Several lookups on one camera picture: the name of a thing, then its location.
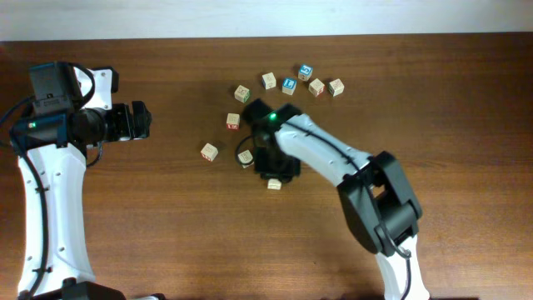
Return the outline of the wooden block blue H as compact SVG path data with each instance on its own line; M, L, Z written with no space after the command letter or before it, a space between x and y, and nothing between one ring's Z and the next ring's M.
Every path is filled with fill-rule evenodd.
M271 178L267 182L267 188L271 190L280 190L282 182L279 179Z

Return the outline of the wooden block pineapple K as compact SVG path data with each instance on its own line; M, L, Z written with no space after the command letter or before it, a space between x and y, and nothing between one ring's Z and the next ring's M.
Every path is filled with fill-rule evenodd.
M240 152L237 154L237 162L243 167L248 168L254 163L254 157L250 150Z

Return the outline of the wooden block red letter side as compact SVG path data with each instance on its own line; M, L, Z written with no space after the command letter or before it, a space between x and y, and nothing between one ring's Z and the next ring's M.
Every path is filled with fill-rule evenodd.
M227 129L238 130L240 127L240 115L237 113L228 113L226 125Z

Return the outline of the wooden block red trim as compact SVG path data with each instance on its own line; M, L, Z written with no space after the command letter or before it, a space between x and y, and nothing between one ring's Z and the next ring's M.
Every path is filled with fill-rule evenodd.
M205 158L209 162L213 162L215 158L217 157L218 153L219 153L218 149L210 143L206 143L205 146L201 150L202 157Z

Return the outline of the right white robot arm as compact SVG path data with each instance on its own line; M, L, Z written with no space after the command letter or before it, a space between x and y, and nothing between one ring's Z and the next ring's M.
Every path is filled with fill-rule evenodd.
M242 116L251 127L253 165L264 180L288 183L306 164L337 190L352 236L376 258L386 299L428 299L417 258L421 205L396 158L350 147L299 108L257 99Z

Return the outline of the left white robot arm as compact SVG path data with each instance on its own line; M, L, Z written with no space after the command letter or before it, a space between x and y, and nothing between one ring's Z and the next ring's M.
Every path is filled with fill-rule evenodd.
M146 139L152 115L142 101L115 104L119 74L47 62L29 69L33 94L18 105L9 130L25 195L25 257L20 299L123 299L96 282L89 262L82 190L92 163L87 152L104 143Z

